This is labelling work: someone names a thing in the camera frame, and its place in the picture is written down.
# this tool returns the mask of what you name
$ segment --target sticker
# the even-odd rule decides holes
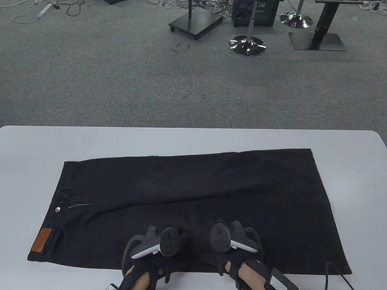
[[[110,284],[105,290],[117,290],[113,284]]]
[[[288,290],[288,288],[282,284],[276,277],[271,276],[270,285],[277,290]]]

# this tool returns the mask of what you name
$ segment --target black stand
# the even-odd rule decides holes
[[[192,0],[188,2],[188,13],[169,23],[172,32],[175,29],[183,31],[193,39],[199,39],[202,34],[222,23],[223,16],[196,7],[192,9]]]
[[[316,3],[325,3],[317,23],[315,33],[289,32],[293,47],[298,50],[328,50],[346,51],[345,45],[335,33],[328,33],[328,29],[340,4],[363,4],[360,0],[315,0]]]

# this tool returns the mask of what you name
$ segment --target black stand base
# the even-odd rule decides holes
[[[314,42],[315,33],[289,32],[293,47],[298,50],[346,51],[345,45],[335,33],[327,33],[320,43]]]
[[[188,15],[189,13],[169,23],[171,31],[178,29],[193,36],[194,39],[199,39],[202,34],[216,27],[223,20],[223,16],[200,7],[192,10],[191,19]]]

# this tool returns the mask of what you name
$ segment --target carpet floor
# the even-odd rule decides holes
[[[254,28],[264,54],[245,58],[227,43],[247,28],[230,19],[195,41],[168,28],[186,11],[145,0],[86,0],[76,17],[62,6],[14,23],[29,5],[0,8],[0,126],[354,129],[387,140],[387,15],[340,5],[330,32],[346,52],[293,49],[277,17]],[[322,9],[304,4],[308,31]],[[277,14],[287,11],[280,2]]]

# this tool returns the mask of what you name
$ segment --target power adapter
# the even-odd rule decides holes
[[[277,268],[271,270],[264,285],[266,290],[298,290],[298,287],[284,276]]]

